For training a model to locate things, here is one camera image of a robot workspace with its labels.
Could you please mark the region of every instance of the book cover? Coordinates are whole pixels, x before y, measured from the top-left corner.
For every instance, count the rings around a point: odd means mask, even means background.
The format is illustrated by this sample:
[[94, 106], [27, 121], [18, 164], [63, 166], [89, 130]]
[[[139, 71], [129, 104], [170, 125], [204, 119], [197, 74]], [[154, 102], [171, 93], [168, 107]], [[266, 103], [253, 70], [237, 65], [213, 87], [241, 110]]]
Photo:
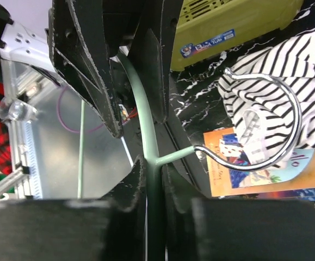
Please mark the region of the book cover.
[[297, 199], [315, 201], [315, 188], [245, 194], [241, 195], [241, 197], [244, 199]]
[[[238, 165], [249, 165], [232, 128], [205, 133], [204, 139], [205, 146], [223, 159]], [[213, 197], [277, 191], [287, 193], [291, 190], [315, 188], [315, 150], [295, 149], [287, 167], [282, 170], [235, 171], [209, 157], [207, 165]], [[297, 193], [298, 191], [290, 192], [290, 195]]]

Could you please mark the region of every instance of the silver metal hook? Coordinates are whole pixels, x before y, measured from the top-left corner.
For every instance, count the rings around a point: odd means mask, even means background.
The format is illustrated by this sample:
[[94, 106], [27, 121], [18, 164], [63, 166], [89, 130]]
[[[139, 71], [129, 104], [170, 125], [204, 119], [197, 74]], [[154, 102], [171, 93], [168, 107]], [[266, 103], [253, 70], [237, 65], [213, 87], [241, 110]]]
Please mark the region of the silver metal hook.
[[270, 76], [267, 74], [261, 74], [261, 73], [251, 73], [251, 74], [234, 74], [231, 69], [226, 68], [224, 73], [231, 77], [233, 80], [266, 80], [268, 82], [271, 82], [275, 85], [277, 85], [288, 97], [290, 104], [292, 105], [293, 109], [293, 127], [290, 135], [286, 139], [286, 142], [282, 146], [282, 148], [277, 152], [276, 155], [272, 156], [268, 160], [265, 160], [263, 162], [253, 164], [250, 166], [239, 166], [233, 163], [230, 163], [226, 160], [223, 160], [218, 155], [216, 155], [214, 152], [212, 152], [209, 148], [204, 146], [194, 146], [195, 151], [202, 151], [205, 154], [207, 154], [209, 157], [211, 157], [213, 160], [215, 160], [217, 163], [221, 164], [224, 167], [227, 167], [229, 169], [238, 170], [238, 171], [258, 171], [258, 170], [264, 170], [268, 167], [276, 164], [279, 162], [287, 153], [289, 153], [296, 145], [300, 131], [301, 131], [301, 125], [302, 125], [302, 112], [300, 103], [295, 95], [295, 93], [292, 91], [292, 89], [283, 81], [280, 79]]

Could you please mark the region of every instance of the wire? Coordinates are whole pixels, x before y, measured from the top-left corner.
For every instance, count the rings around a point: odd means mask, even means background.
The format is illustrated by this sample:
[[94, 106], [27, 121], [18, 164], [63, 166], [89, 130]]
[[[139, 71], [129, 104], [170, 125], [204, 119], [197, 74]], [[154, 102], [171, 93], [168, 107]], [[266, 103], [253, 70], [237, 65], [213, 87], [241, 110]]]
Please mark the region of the wire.
[[[61, 114], [60, 114], [60, 104], [61, 104], [61, 99], [62, 97], [64, 96], [64, 93], [65, 91], [68, 89], [68, 87], [64, 87], [63, 90], [61, 91], [59, 97], [58, 97], [58, 100], [57, 100], [57, 118], [58, 118], [58, 121], [60, 122], [60, 124], [63, 126], [63, 128], [65, 128], [68, 132], [71, 132], [71, 133], [76, 133], [76, 134], [80, 134], [80, 131], [79, 130], [75, 130], [75, 129], [72, 129], [72, 128], [69, 128], [65, 122], [63, 121], [62, 117], [61, 117]], [[99, 126], [95, 127], [94, 129], [90, 129], [88, 131], [86, 131], [85, 133], [86, 134], [89, 134], [89, 133], [92, 133], [92, 132], [95, 132], [96, 130], [102, 128], [104, 126], [104, 123], [100, 124]]]
[[81, 123], [80, 123], [80, 146], [79, 166], [77, 182], [77, 198], [83, 197], [83, 147], [84, 147], [84, 125], [85, 125], [85, 101], [81, 100]]
[[131, 111], [131, 113], [128, 115], [128, 118], [131, 119], [131, 118], [134, 118], [138, 115], [138, 112], [137, 112], [137, 108], [134, 107], [134, 109]]

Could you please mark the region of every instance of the white wall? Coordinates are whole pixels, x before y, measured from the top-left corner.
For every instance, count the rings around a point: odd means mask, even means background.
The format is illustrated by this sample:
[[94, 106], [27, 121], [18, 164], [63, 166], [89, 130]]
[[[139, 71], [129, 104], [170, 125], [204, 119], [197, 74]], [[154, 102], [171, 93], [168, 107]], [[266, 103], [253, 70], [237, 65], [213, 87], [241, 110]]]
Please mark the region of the white wall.
[[11, 14], [11, 18], [37, 35], [46, 38], [45, 28], [48, 28], [48, 10], [52, 0], [0, 0]]

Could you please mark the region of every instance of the striped shirt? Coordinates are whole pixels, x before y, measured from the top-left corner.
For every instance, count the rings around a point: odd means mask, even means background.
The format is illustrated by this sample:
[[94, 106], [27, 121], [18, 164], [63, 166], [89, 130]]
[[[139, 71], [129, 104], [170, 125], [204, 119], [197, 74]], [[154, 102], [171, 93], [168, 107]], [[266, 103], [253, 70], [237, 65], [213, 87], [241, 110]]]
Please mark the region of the striped shirt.
[[[297, 148], [315, 148], [315, 32], [290, 38], [275, 47], [240, 57], [236, 74], [265, 73], [279, 77], [296, 93], [302, 109]], [[287, 96], [264, 80], [218, 82], [238, 141], [252, 164], [274, 156], [291, 132], [293, 114]], [[291, 154], [271, 169], [285, 167]]]

